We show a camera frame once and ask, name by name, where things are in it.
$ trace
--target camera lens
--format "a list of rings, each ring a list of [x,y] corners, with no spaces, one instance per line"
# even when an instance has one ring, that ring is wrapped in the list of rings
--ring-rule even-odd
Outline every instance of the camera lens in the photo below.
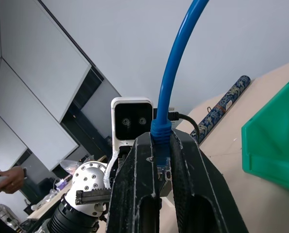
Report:
[[[145,120],[144,117],[139,118],[139,124],[141,124],[141,125],[145,125],[146,124],[146,120]]]
[[[122,124],[125,125],[125,126],[129,126],[130,125],[130,120],[128,118],[124,118],[122,120]]]

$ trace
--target wristwatch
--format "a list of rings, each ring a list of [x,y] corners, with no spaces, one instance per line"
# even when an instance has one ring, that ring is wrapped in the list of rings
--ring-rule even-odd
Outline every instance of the wristwatch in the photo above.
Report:
[[[23,171],[24,171],[24,180],[25,180],[25,179],[27,179],[27,168],[24,167]]]

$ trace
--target green plastic bin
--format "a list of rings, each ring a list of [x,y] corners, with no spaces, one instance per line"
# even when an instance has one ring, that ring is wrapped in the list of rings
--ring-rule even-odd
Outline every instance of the green plastic bin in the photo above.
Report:
[[[241,129],[242,169],[289,189],[289,82]]]

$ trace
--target human hand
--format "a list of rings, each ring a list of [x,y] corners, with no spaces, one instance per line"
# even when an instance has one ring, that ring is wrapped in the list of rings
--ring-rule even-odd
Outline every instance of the human hand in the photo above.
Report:
[[[24,170],[20,166],[15,166],[8,171],[0,171],[0,176],[7,177],[0,182],[0,191],[12,194],[18,191],[24,185]]]

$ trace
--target white label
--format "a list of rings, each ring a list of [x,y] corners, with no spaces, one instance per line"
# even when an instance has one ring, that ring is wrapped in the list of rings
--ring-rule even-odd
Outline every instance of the white label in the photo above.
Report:
[[[225,107],[225,111],[227,111],[231,106],[232,106],[233,102],[230,100]]]

